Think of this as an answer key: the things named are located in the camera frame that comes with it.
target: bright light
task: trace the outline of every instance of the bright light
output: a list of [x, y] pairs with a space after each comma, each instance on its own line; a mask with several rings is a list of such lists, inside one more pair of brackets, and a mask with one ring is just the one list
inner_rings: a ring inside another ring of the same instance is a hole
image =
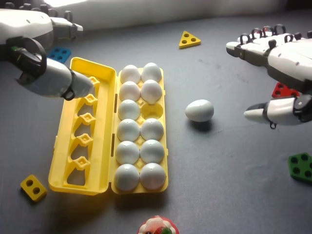
[[50, 4], [52, 7], [58, 7], [58, 6], [66, 6], [69, 4], [74, 4], [78, 2], [83, 2], [87, 0], [45, 0], [47, 4]]

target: gray table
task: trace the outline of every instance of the gray table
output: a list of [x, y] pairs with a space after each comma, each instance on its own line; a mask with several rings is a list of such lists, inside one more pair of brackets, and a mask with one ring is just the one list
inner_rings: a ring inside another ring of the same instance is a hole
[[[225, 44], [254, 27], [283, 23], [288, 32], [312, 29], [312, 11], [231, 17], [86, 32], [63, 46], [73, 57], [120, 71], [152, 61], [164, 70], [169, 187], [161, 194], [96, 196], [48, 191], [31, 205], [20, 182], [35, 174], [48, 188], [53, 144], [63, 101], [23, 89], [19, 72], [0, 64], [0, 233], [136, 233], [154, 215], [174, 220], [182, 234], [309, 234], [312, 187], [290, 178], [287, 159], [312, 153], [310, 123], [295, 127], [255, 124], [245, 109], [268, 101], [276, 81], [263, 67], [229, 56]], [[200, 46], [178, 49], [186, 30]], [[214, 104], [208, 126], [191, 124], [185, 107]]]

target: robotic hand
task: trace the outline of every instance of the robotic hand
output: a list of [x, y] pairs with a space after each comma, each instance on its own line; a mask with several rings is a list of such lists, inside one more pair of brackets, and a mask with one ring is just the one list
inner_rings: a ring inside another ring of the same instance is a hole
[[[0, 9], [0, 61], [9, 61], [21, 69], [18, 83], [36, 94], [66, 100], [88, 95], [93, 89], [92, 82], [47, 58], [43, 48], [52, 46], [54, 39], [76, 38], [82, 27], [24, 7], [25, 10]], [[71, 13], [65, 16], [72, 20]]]
[[[277, 32], [281, 27], [282, 34]], [[274, 98], [269, 102], [249, 107], [245, 118], [260, 123], [297, 125], [312, 120], [312, 31], [308, 39], [300, 33], [287, 34], [282, 24], [274, 28], [255, 28], [250, 35], [243, 34], [239, 42], [226, 45], [228, 54], [239, 57], [255, 66], [265, 66], [268, 75], [296, 89], [300, 97]]]

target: egg carton tray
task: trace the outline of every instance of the egg carton tray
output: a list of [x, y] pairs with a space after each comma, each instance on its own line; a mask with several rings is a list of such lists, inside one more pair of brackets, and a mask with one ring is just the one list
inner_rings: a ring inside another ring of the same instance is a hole
[[[148, 190], [141, 183], [131, 191], [119, 190], [114, 183], [114, 175], [120, 164], [115, 159], [115, 148], [120, 144], [117, 138], [117, 127], [121, 120], [118, 117], [118, 107], [121, 100], [118, 96], [121, 87], [120, 74], [108, 66], [88, 61], [82, 58], [73, 58], [70, 68], [80, 72], [92, 81], [95, 87], [94, 94], [86, 97], [64, 101], [60, 118], [58, 135], [54, 145], [54, 154], [49, 174], [49, 186], [56, 192], [96, 195], [105, 192], [109, 184], [116, 194], [155, 193], [162, 192], [168, 187], [168, 149], [166, 142], [165, 121], [165, 90], [164, 75], [159, 85], [162, 89], [161, 98], [153, 105], [148, 104], [141, 97], [137, 101], [141, 114], [136, 122], [141, 125], [148, 118], [158, 119], [163, 127], [164, 134], [159, 140], [165, 149], [165, 155], [159, 165], [166, 174], [165, 183], [157, 190]], [[83, 106], [92, 108], [93, 114], [80, 113]], [[81, 126], [90, 127], [90, 134], [78, 133]], [[135, 144], [140, 149], [144, 143], [140, 136]], [[85, 154], [72, 158], [77, 148], [83, 147]], [[140, 172], [145, 163], [140, 158], [134, 166]], [[83, 173], [84, 184], [69, 182], [69, 177], [75, 171]]]

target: white egg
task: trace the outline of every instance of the white egg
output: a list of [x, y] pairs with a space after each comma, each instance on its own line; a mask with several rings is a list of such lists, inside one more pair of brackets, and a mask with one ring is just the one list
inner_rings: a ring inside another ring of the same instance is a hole
[[116, 160], [120, 164], [134, 164], [140, 157], [140, 150], [131, 141], [123, 141], [116, 148]]
[[132, 81], [138, 84], [141, 80], [141, 74], [138, 71], [138, 68], [134, 65], [128, 65], [123, 68], [120, 73], [120, 82], [124, 83], [127, 81]]
[[123, 164], [115, 172], [114, 182], [117, 188], [123, 191], [134, 189], [139, 183], [140, 174], [135, 166]]
[[133, 81], [127, 81], [122, 84], [119, 91], [120, 100], [124, 101], [130, 99], [137, 101], [140, 98], [140, 89]]
[[155, 104], [161, 98], [161, 95], [161, 87], [156, 81], [149, 79], [143, 83], [141, 96], [149, 104]]
[[214, 115], [214, 106], [207, 100], [196, 100], [186, 107], [185, 115], [192, 121], [205, 122]]
[[157, 163], [146, 164], [140, 173], [142, 185], [150, 190], [159, 189], [166, 180], [164, 169]]
[[124, 119], [117, 127], [117, 137], [121, 141], [135, 141], [140, 136], [140, 127], [132, 119]]
[[152, 79], [156, 82], [160, 82], [160, 80], [161, 80], [160, 68], [155, 63], [149, 62], [143, 68], [141, 79], [143, 82], [145, 82], [149, 79]]
[[141, 136], [145, 140], [160, 140], [164, 135], [164, 127], [155, 118], [147, 119], [141, 126]]
[[135, 101], [124, 100], [118, 107], [118, 116], [121, 120], [130, 118], [136, 120], [141, 114], [140, 107]]
[[140, 149], [140, 157], [145, 163], [160, 163], [164, 155], [164, 147], [157, 140], [147, 140]]

